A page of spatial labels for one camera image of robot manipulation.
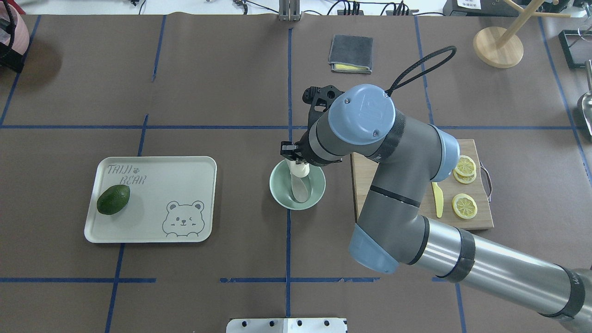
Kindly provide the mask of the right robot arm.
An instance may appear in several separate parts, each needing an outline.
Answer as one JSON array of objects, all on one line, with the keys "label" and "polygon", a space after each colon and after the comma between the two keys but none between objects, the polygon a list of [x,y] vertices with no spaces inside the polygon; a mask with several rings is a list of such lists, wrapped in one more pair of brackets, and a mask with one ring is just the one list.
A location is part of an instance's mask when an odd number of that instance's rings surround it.
[{"label": "right robot arm", "polygon": [[431,182],[446,179],[460,156],[457,139],[397,110],[389,93],[371,84],[346,92],[310,87],[308,130],[281,155],[317,167],[351,153],[377,163],[349,251],[372,270],[399,264],[432,271],[558,321],[591,331],[591,272],[570,270],[419,213]]}]

